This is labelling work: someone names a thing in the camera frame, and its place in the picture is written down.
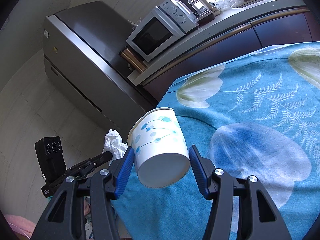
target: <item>silver screw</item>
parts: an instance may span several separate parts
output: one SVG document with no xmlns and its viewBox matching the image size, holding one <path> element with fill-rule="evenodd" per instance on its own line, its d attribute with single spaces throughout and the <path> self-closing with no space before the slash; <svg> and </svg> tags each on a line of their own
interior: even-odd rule
<svg viewBox="0 0 320 240">
<path fill-rule="evenodd" d="M 73 176 L 69 176 L 66 178 L 66 182 L 73 182 L 74 181 L 74 177 Z"/>
<path fill-rule="evenodd" d="M 106 176 L 108 174 L 109 174 L 109 170 L 107 170 L 107 169 L 103 169 L 100 171 L 100 175 L 102 175 L 102 176 Z"/>
<path fill-rule="evenodd" d="M 249 180 L 250 180 L 251 182 L 257 182 L 257 181 L 258 181 L 258 178 L 257 178 L 256 176 L 250 176 L 250 177 L 249 177 Z"/>
<path fill-rule="evenodd" d="M 224 173 L 224 171 L 222 169 L 215 169 L 214 173 L 217 175 L 222 175 Z"/>
</svg>

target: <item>microwave knob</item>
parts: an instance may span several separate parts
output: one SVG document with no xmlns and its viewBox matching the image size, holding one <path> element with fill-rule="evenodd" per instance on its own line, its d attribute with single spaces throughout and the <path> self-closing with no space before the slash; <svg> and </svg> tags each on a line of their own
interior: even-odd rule
<svg viewBox="0 0 320 240">
<path fill-rule="evenodd" d="M 179 15 L 177 17 L 177 22 L 178 23 L 184 23 L 186 21 L 186 18 L 183 15 Z"/>
<path fill-rule="evenodd" d="M 177 9 L 175 7 L 171 6 L 168 8 L 168 13 L 175 14 L 176 12 L 177 12 Z"/>
</svg>

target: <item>crumpled white tissue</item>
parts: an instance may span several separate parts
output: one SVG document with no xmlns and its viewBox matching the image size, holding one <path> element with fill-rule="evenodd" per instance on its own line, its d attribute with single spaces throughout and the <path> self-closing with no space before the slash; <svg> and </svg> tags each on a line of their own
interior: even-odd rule
<svg viewBox="0 0 320 240">
<path fill-rule="evenodd" d="M 112 160 L 109 161 L 109 165 L 113 160 L 120 159 L 124 156 L 125 151 L 128 148 L 128 144 L 122 143 L 122 138 L 116 130 L 110 129 L 104 138 L 104 149 L 103 152 L 112 152 Z"/>
</svg>

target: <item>stacked paper cup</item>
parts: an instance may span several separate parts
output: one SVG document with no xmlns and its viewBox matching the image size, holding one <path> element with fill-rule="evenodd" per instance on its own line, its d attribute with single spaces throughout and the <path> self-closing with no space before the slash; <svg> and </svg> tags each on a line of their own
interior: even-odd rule
<svg viewBox="0 0 320 240">
<path fill-rule="evenodd" d="M 167 187 L 189 170 L 186 141 L 172 108 L 156 108 L 140 118 L 129 133 L 128 146 L 134 149 L 134 166 L 146 187 Z"/>
</svg>

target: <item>white label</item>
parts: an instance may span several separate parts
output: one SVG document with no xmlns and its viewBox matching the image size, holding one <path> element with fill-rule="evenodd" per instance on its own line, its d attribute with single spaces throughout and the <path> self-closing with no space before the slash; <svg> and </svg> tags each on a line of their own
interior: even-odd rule
<svg viewBox="0 0 320 240">
<path fill-rule="evenodd" d="M 49 38 L 50 34 L 46 31 L 46 29 L 44 29 L 44 36 L 46 36 L 47 38 Z"/>
</svg>

